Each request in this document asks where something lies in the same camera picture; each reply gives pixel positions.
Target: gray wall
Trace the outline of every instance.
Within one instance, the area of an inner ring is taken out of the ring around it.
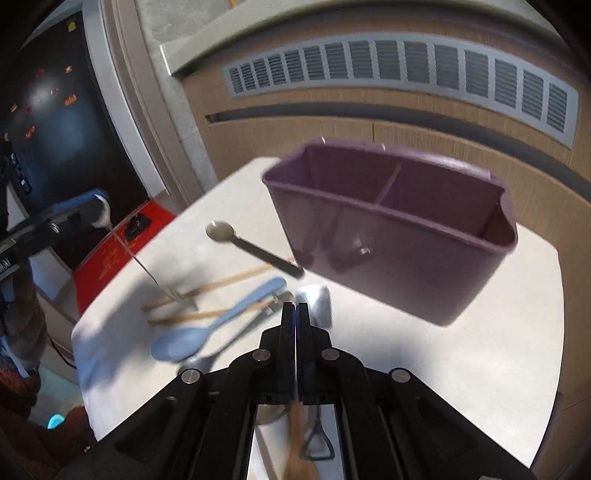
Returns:
[[[204,192],[218,179],[195,124],[181,83],[168,75],[160,44],[196,33],[226,12],[229,0],[136,0],[139,21],[164,102]]]

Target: blue handle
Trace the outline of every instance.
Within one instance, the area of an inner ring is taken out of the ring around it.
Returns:
[[[287,286],[284,278],[275,277],[269,280],[267,283],[261,285],[253,292],[249,293],[246,297],[244,297],[241,301],[236,303],[230,310],[226,313],[218,317],[218,319],[212,323],[211,329],[216,329],[224,322],[234,318],[237,315],[240,315],[244,310],[246,310],[252,303],[261,301],[262,299],[273,295],[278,290],[283,290]]]

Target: air vent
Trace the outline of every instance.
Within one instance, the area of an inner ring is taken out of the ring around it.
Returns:
[[[286,79],[285,72],[283,71],[281,55],[270,55],[267,57],[267,61],[269,62],[269,68],[271,69],[271,79],[273,80],[273,85],[281,85],[285,83]]]
[[[466,91],[488,97],[488,57],[466,50]]]
[[[544,97],[544,80],[533,73],[523,72],[523,101],[521,110],[523,113],[542,118],[542,99]]]
[[[320,47],[304,48],[304,58],[306,59],[308,78],[310,80],[324,80],[324,67],[322,66]]]
[[[394,40],[376,40],[379,77],[385,80],[400,80],[400,60],[398,42]]]
[[[567,147],[579,94],[531,63],[480,44],[411,32],[318,38],[259,53],[223,69],[238,98],[315,87],[374,87],[441,95],[519,120]]]
[[[550,83],[548,118],[546,119],[546,123],[561,132],[564,131],[568,99],[569,97],[564,90],[558,88],[553,83]]]
[[[440,87],[460,89],[457,48],[435,45],[435,81]]]
[[[429,83],[429,59],[427,44],[416,41],[404,42],[404,56],[407,62],[409,82]]]
[[[244,80],[244,86],[247,90],[255,90],[256,83],[255,78],[252,76],[252,69],[250,63],[240,65],[240,71],[242,72],[242,80]]]
[[[356,79],[374,78],[371,66],[371,54],[368,41],[350,41],[351,62],[353,63],[353,77]]]
[[[267,65],[265,65],[265,60],[258,59],[253,61],[252,64],[255,66],[255,75],[259,84],[259,88],[268,87],[271,82],[269,81],[269,75],[267,74]]]
[[[515,108],[517,104],[517,67],[495,59],[495,100]]]
[[[345,48],[342,43],[329,43],[324,46],[326,62],[329,64],[329,75],[332,79],[348,78]]]
[[[241,93],[244,91],[242,88],[242,81],[240,80],[240,73],[237,68],[230,69],[230,78],[232,79],[232,89],[234,93]]]
[[[304,81],[304,70],[301,67],[299,50],[286,51],[285,64],[287,65],[287,73],[290,75],[290,82]]]

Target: blue plastic spoon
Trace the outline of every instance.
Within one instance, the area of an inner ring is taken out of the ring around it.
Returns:
[[[152,356],[163,362],[180,362],[201,350],[212,332],[228,320],[240,315],[252,303],[273,295],[287,286],[284,278],[275,277],[236,303],[230,310],[213,322],[209,327],[189,327],[171,330],[156,338],[152,344]]]

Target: wooden spatula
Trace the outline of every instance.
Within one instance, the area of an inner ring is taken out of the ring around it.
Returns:
[[[287,420],[290,451],[283,480],[320,480],[316,464],[300,458],[300,450],[304,444],[304,406],[293,402],[287,413]]]

